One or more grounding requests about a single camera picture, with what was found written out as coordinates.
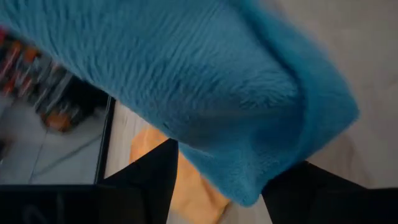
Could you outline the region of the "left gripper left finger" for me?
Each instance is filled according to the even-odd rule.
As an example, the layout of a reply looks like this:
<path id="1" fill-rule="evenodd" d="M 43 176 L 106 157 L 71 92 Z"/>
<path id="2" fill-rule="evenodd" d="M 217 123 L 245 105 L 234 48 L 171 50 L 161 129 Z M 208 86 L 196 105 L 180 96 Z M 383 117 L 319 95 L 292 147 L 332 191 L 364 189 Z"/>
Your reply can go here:
<path id="1" fill-rule="evenodd" d="M 178 142 L 168 139 L 102 181 L 102 222 L 166 223 L 177 178 Z"/>

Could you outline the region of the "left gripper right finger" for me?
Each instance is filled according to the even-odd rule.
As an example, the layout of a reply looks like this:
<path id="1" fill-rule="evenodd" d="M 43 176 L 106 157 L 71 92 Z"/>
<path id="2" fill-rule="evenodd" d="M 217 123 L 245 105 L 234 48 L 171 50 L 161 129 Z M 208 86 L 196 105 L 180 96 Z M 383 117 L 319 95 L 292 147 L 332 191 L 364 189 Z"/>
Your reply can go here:
<path id="1" fill-rule="evenodd" d="M 262 197 L 273 224 L 306 223 L 318 193 L 363 189 L 305 161 L 270 180 L 262 190 Z"/>

